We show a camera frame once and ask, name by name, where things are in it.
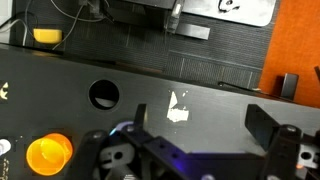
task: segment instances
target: black machine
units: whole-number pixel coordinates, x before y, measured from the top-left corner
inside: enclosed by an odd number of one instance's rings
[[[320,131],[315,137],[292,125],[280,125],[259,106],[248,105],[245,126],[267,151],[249,153],[185,153],[162,137],[144,131],[147,106],[139,105],[133,123],[122,123],[110,135],[87,133],[65,179],[244,179],[291,180],[296,166],[307,170],[306,179],[320,179]]]

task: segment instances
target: orange light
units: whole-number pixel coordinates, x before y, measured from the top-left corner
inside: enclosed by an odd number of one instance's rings
[[[51,176],[63,169],[72,153],[73,148],[69,139],[53,133],[32,142],[28,147],[26,158],[34,172]]]
[[[300,165],[300,164],[297,164],[296,168],[297,168],[297,169],[302,169],[302,168],[303,168],[303,166],[302,166],[302,165]]]

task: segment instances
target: orange wall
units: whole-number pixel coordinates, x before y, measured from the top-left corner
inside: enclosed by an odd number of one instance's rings
[[[294,101],[320,108],[320,0],[281,0],[259,88],[279,94],[277,76],[299,75]]]

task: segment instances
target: ribbed black surface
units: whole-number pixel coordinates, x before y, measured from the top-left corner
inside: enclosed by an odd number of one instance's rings
[[[55,2],[74,16],[79,9],[77,0]],[[17,1],[17,9],[23,10],[25,4],[24,0]],[[143,13],[138,5],[120,1],[110,1],[110,4]],[[183,14],[181,22],[211,28],[208,41],[178,35],[165,37],[161,30],[111,24],[106,20],[78,22],[73,34],[58,49],[86,59],[152,68],[185,80],[210,84],[222,80],[251,88],[259,83],[278,7],[279,2],[272,22],[262,28]],[[60,14],[49,0],[34,0],[30,11],[37,14],[40,27],[59,28],[65,34],[73,23],[73,19]],[[90,18],[87,8],[83,9],[81,17]]]

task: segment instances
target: metal screw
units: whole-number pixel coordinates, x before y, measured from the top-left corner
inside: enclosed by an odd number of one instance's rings
[[[211,174],[205,174],[201,177],[201,180],[215,180]]]
[[[278,178],[277,176],[274,176],[274,175],[269,175],[267,177],[267,180],[280,180],[280,178]]]
[[[290,131],[290,132],[296,132],[297,129],[295,127],[293,127],[293,126],[288,126],[287,130]]]
[[[93,138],[94,138],[94,139],[98,139],[98,138],[100,138],[101,136],[102,136],[102,132],[96,132],[96,133],[94,133]]]
[[[134,126],[128,126],[128,127],[127,127],[127,131],[128,131],[128,132],[134,131]]]

